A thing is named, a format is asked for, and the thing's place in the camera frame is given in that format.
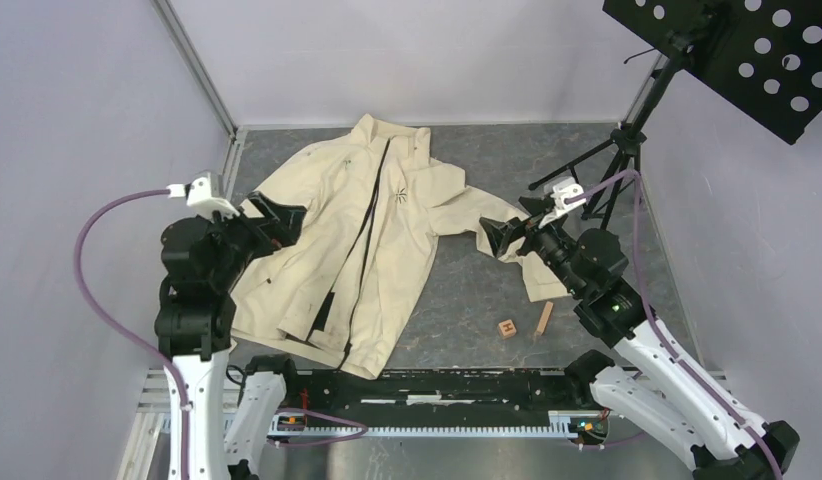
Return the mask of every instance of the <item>wrinkled fabric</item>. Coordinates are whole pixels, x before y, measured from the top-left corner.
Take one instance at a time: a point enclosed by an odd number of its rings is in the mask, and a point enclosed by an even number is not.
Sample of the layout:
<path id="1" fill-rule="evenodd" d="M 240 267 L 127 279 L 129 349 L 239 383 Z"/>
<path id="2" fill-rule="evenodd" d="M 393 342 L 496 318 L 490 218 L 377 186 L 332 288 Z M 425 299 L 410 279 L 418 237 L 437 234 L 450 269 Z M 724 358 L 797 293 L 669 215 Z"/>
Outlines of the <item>wrinkled fabric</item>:
<path id="1" fill-rule="evenodd" d="M 473 232 L 478 250 L 491 255 L 479 218 L 526 218 L 465 185 L 462 169 L 431 158 L 430 136 L 428 128 L 366 115 L 348 135 L 304 148 L 258 186 L 308 213 L 297 244 L 253 261 L 234 288 L 234 336 L 379 375 L 426 283 L 438 237 Z M 242 207 L 259 215 L 248 202 Z M 519 246 L 500 260 L 522 265 L 529 300 L 565 296 L 536 254 L 516 255 Z"/>

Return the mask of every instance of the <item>jacket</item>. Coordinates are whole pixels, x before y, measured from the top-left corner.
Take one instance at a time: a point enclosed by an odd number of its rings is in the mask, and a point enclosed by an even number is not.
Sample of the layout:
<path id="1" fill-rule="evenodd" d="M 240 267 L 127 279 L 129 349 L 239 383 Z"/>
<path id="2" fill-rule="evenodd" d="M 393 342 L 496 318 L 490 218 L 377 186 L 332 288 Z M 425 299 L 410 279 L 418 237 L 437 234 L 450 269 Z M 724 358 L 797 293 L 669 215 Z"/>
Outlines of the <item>jacket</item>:
<path id="1" fill-rule="evenodd" d="M 257 190 L 308 210 L 296 245 L 253 261 L 232 291 L 232 334 L 374 379 L 384 368 L 428 278 L 438 237 L 476 234 L 482 216 L 526 214 L 464 183 L 464 171 L 429 155 L 428 128 L 366 115 L 343 137 L 310 145 Z M 248 203 L 249 215 L 258 212 Z M 522 265 L 530 301 L 566 295 L 540 258 Z"/>

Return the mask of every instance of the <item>black tripod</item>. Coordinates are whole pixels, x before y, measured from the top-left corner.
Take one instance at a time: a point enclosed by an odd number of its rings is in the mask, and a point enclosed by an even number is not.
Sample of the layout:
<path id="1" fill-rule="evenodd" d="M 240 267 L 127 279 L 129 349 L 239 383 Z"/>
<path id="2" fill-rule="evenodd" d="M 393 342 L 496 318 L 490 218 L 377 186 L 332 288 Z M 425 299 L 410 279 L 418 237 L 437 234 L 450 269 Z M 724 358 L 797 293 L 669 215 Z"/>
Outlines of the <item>black tripod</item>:
<path id="1" fill-rule="evenodd" d="M 537 182 L 529 184 L 529 190 L 537 189 L 541 185 L 568 170 L 570 171 L 570 174 L 573 175 L 573 178 L 578 182 L 579 178 L 576 175 L 575 167 L 611 145 L 617 145 L 617 154 L 614 155 L 614 159 L 612 159 L 611 163 L 608 165 L 608 169 L 605 171 L 602 181 L 611 178 L 617 172 L 621 172 L 629 168 L 629 162 L 632 162 L 635 170 L 640 171 L 641 144 L 647 139 L 646 135 L 644 135 L 641 130 L 643 130 L 644 125 L 646 125 L 647 120 L 653 110 L 655 110 L 655 107 L 658 105 L 661 97 L 664 96 L 664 92 L 667 91 L 670 80 L 672 80 L 673 76 L 680 70 L 685 68 L 686 62 L 688 61 L 689 45 L 690 43 L 687 41 L 681 42 L 681 44 L 677 46 L 677 49 L 673 55 L 668 58 L 664 66 L 653 72 L 652 75 L 655 78 L 655 83 L 652 87 L 650 87 L 649 93 L 647 93 L 644 103 L 637 115 L 635 115 L 632 123 L 621 124 L 620 128 L 615 128 L 611 132 L 608 140 L 585 152 L 583 155 L 543 177 Z M 582 220 L 602 218 L 600 228 L 605 230 L 608 227 L 608 221 L 611 219 L 611 212 L 614 210 L 614 204 L 617 202 L 617 196 L 620 195 L 621 191 L 628 188 L 632 182 L 630 181 L 626 184 L 626 186 L 622 186 L 622 184 L 623 180 L 618 180 L 611 189 L 611 195 L 608 198 L 608 201 L 600 206 L 597 206 L 597 204 L 602 199 L 605 192 L 599 192 L 591 197 L 590 201 L 585 205 L 584 210 L 582 211 Z"/>

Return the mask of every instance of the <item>gray table surface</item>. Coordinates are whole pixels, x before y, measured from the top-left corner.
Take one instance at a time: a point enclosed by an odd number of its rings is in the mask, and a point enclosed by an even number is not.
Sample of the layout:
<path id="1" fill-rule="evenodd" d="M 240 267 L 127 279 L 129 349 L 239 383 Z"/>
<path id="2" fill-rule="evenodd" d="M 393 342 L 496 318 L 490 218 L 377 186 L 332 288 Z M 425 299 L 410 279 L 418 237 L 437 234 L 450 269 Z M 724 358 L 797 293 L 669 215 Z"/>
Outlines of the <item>gray table surface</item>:
<path id="1" fill-rule="evenodd" d="M 439 126 L 432 128 L 432 155 L 465 169 L 468 185 L 517 205 L 518 197 L 530 194 L 526 189 L 530 182 L 602 142 L 612 128 L 611 124 Z M 232 200 L 239 204 L 301 148 L 348 131 L 332 128 L 249 132 Z M 578 172 L 583 185 L 593 185 L 602 178 L 613 151 L 609 149 L 581 165 Z M 629 189 L 620 196 L 609 225 L 609 230 L 620 236 L 627 254 L 632 251 L 632 202 Z M 643 209 L 639 248 L 650 301 L 680 344 L 696 355 L 667 261 L 649 214 Z M 578 235 L 598 223 L 582 222 L 571 216 L 566 228 Z M 631 266 L 624 277 L 634 285 Z M 532 333 L 544 302 L 529 302 L 520 267 L 479 253 L 470 234 L 441 237 L 431 275 L 387 368 L 564 367 L 586 350 L 608 352 L 602 342 L 579 324 L 573 313 L 576 302 L 569 298 L 554 302 L 546 333 L 535 337 Z M 496 326 L 507 319 L 514 321 L 518 334 L 503 340 Z M 270 350 L 244 341 L 232 352 L 232 362 L 245 364 L 253 355 Z M 297 365 L 322 367 L 304 359 L 297 359 Z"/>

